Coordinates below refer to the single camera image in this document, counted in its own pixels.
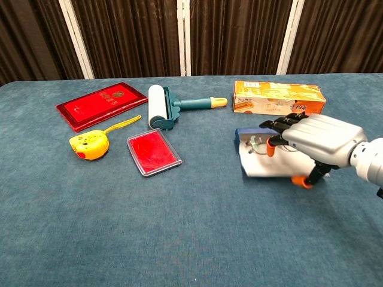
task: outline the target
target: red ink pad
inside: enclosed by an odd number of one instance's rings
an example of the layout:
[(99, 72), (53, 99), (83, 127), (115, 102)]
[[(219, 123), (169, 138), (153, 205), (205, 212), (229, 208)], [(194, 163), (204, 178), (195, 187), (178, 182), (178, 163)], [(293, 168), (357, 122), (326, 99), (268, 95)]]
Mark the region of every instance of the red ink pad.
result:
[(143, 176), (154, 175), (182, 163), (160, 129), (128, 138), (127, 146)]

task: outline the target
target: yellow handle cap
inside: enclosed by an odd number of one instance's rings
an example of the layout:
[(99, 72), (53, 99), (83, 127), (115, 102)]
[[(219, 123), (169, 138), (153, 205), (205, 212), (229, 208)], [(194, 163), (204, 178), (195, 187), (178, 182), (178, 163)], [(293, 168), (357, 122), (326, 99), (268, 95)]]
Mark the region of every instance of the yellow handle cap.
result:
[(227, 99), (224, 97), (211, 97), (211, 108), (214, 109), (218, 106), (226, 106), (227, 105)]

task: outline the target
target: background curtain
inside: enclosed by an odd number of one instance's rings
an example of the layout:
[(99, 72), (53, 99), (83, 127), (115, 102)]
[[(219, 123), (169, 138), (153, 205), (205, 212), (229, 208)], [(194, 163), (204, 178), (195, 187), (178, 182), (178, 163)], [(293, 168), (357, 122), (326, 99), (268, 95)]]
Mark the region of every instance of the background curtain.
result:
[(0, 86), (83, 78), (58, 1), (0, 1)]
[(275, 74), (292, 0), (191, 0), (192, 75)]
[(383, 0), (306, 0), (288, 74), (383, 72)]
[(177, 0), (72, 0), (95, 78), (180, 75)]

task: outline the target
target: red folder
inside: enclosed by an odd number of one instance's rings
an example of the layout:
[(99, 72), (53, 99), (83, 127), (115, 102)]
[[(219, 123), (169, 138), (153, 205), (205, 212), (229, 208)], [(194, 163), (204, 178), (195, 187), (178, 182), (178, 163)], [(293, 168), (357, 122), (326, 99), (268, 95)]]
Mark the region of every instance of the red folder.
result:
[(94, 91), (56, 106), (75, 132), (91, 127), (148, 101), (126, 83)]

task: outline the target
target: lint roller handle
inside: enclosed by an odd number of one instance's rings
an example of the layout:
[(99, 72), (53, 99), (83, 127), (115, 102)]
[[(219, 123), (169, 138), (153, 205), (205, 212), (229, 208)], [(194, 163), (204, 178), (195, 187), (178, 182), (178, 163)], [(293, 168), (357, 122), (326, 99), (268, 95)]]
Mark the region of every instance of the lint roller handle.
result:
[(179, 106), (181, 109), (214, 109), (226, 105), (227, 99), (214, 97), (199, 100), (176, 100), (173, 102), (173, 106)]

